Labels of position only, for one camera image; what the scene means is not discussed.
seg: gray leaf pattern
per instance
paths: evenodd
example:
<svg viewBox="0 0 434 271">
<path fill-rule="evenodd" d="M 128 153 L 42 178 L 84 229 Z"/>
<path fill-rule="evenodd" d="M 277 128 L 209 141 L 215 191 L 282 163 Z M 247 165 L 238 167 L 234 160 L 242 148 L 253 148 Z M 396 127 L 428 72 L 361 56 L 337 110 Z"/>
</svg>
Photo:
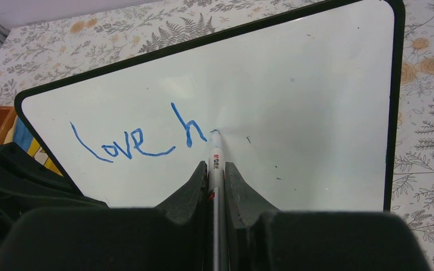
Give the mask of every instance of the gray leaf pattern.
<svg viewBox="0 0 434 271">
<path fill-rule="evenodd" d="M 316 2 L 165 0 L 16 28 L 0 50 L 0 106 L 33 86 Z M 404 4 L 391 209 L 434 268 L 434 0 Z"/>
</svg>

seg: floral pattern fabric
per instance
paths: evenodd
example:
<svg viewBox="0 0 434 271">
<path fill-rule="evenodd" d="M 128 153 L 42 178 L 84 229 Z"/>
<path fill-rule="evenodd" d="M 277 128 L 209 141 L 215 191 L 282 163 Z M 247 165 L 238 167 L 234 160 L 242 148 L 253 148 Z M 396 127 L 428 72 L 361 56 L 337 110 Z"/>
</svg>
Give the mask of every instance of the floral pattern fabric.
<svg viewBox="0 0 434 271">
<path fill-rule="evenodd" d="M 315 0 L 165 0 L 13 29 L 0 50 L 0 106 L 22 90 Z M 392 212 L 434 268 L 434 0 L 405 0 Z"/>
</svg>

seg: whiteboard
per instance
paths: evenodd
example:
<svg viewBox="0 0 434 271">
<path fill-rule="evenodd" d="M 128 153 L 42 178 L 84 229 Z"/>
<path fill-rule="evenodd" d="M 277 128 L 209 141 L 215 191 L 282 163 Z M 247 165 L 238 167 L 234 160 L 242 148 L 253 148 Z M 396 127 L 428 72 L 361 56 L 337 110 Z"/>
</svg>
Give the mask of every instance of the whiteboard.
<svg viewBox="0 0 434 271">
<path fill-rule="evenodd" d="M 17 106 L 110 207 L 163 201 L 218 129 L 225 160 L 277 208 L 381 211 L 393 39 L 392 6 L 363 0 L 26 91 Z"/>
</svg>

